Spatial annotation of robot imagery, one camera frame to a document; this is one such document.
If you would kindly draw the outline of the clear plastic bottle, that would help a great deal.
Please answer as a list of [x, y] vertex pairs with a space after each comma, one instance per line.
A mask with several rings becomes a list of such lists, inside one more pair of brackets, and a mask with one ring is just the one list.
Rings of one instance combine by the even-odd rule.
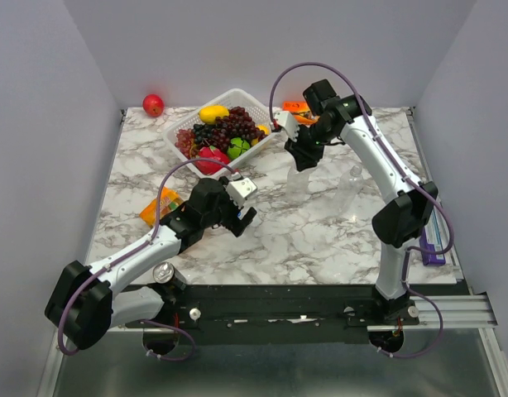
[[340, 179], [338, 189], [333, 197], [335, 208], [339, 213], [345, 212], [357, 197], [364, 184], [362, 166], [354, 165]]
[[285, 186], [285, 196], [289, 202], [298, 203], [304, 199], [311, 172], [312, 170], [298, 171], [295, 165], [290, 167]]

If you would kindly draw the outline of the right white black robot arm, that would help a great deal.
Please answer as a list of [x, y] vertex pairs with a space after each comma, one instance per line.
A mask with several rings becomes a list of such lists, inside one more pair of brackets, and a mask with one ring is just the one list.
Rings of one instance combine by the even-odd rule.
[[298, 171], [314, 168], [324, 148], [334, 139], [349, 146], [367, 169], [384, 201], [372, 219], [381, 241], [379, 275], [370, 303], [371, 317], [387, 324], [409, 303], [407, 291], [408, 249], [419, 239], [433, 211], [438, 189], [424, 183], [404, 164], [383, 136], [371, 108], [360, 94], [339, 97], [326, 79], [311, 84], [303, 93], [316, 123], [299, 124], [287, 111], [278, 112], [273, 127], [286, 133], [285, 149]]

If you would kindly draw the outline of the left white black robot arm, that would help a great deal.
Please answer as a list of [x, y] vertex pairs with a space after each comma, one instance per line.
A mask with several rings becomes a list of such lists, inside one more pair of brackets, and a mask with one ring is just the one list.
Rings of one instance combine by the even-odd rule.
[[[256, 191], [257, 186], [247, 177], [203, 178], [188, 200], [136, 242], [90, 265], [79, 261], [66, 265], [45, 309], [45, 316], [57, 328], [60, 350], [74, 355], [123, 323], [148, 320], [156, 327], [165, 326], [173, 314], [169, 302], [151, 288], [136, 297], [125, 288], [199, 242], [208, 228], [224, 227], [240, 237], [256, 216], [254, 208], [244, 207]], [[73, 344], [74, 351], [66, 342]]]

